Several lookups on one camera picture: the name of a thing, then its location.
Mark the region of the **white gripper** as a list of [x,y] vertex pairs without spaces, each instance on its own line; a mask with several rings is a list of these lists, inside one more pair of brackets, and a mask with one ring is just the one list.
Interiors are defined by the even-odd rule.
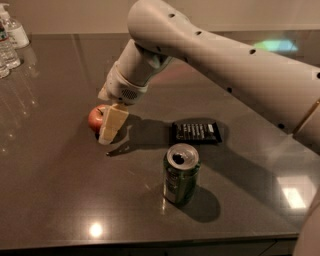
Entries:
[[100,107],[103,113],[98,139],[100,144],[108,145],[113,142],[118,131],[129,116],[126,105],[136,104],[147,92],[147,89],[147,83],[140,86],[125,78],[120,72],[118,61],[113,64],[102,89],[98,93],[98,98],[105,101],[112,100],[122,104],[115,103],[113,105],[103,105]]

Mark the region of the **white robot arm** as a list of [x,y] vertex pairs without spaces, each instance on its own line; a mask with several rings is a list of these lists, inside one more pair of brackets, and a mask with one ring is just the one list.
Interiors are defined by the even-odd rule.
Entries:
[[177,58],[319,152],[319,68],[202,30],[163,0],[138,0],[127,26],[131,39],[109,71],[100,99],[135,104],[152,77]]

